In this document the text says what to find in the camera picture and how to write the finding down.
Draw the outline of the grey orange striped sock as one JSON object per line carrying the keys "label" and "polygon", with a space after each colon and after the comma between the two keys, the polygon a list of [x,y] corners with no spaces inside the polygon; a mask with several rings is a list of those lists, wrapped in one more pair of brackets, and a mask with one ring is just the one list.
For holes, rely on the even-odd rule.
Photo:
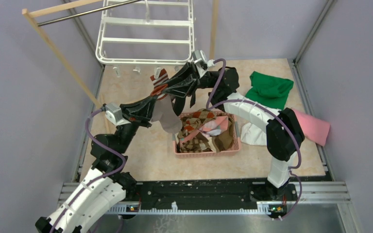
{"label": "grey orange striped sock", "polygon": [[162,99],[167,94],[164,94],[162,91],[168,87],[167,81],[169,80],[168,73],[164,68],[159,68],[156,70],[155,74],[150,77],[153,84],[153,91],[151,96],[157,96]]}

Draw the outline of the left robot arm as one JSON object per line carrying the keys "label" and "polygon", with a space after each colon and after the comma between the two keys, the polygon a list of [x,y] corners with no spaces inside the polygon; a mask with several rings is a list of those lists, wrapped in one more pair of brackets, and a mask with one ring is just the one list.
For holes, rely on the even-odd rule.
{"label": "left robot arm", "polygon": [[[72,194],[48,217],[40,217],[35,227],[40,233],[86,233],[116,203],[136,196],[137,181],[123,172],[124,153],[139,127],[148,128],[157,96],[121,104],[104,104],[85,121],[85,130],[94,143],[96,160]],[[93,136],[89,124],[94,116],[105,113],[116,125],[114,134]]]}

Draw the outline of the black sock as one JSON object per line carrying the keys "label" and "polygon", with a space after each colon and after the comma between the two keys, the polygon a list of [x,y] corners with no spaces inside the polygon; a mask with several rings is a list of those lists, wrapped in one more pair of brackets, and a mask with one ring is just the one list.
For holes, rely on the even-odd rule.
{"label": "black sock", "polygon": [[185,97],[174,97],[174,100],[172,101],[172,109],[177,117],[183,112],[185,102]]}
{"label": "black sock", "polygon": [[196,103],[196,90],[193,90],[190,95],[190,105],[189,107],[192,108]]}

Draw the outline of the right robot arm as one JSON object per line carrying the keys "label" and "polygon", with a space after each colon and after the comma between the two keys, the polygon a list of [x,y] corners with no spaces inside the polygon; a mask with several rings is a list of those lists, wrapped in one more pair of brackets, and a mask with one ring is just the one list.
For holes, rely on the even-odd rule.
{"label": "right robot arm", "polygon": [[[295,113],[267,108],[237,92],[239,76],[233,67],[222,66],[207,71],[195,63],[186,63],[175,76],[166,71],[151,76],[157,98],[153,115],[170,133],[177,133],[181,152],[218,153],[233,144],[232,115],[256,126],[267,137],[272,155],[265,193],[271,200],[285,194],[292,161],[300,156],[304,134]],[[180,114],[187,97],[194,98],[197,89],[210,89],[206,106],[184,118]]]}

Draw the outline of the white clip hanger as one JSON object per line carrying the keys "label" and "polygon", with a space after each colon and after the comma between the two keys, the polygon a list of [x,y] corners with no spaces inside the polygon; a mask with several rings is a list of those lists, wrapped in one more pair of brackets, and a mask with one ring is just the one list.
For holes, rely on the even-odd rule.
{"label": "white clip hanger", "polygon": [[104,65],[180,67],[195,50],[191,0],[105,0],[95,56]]}

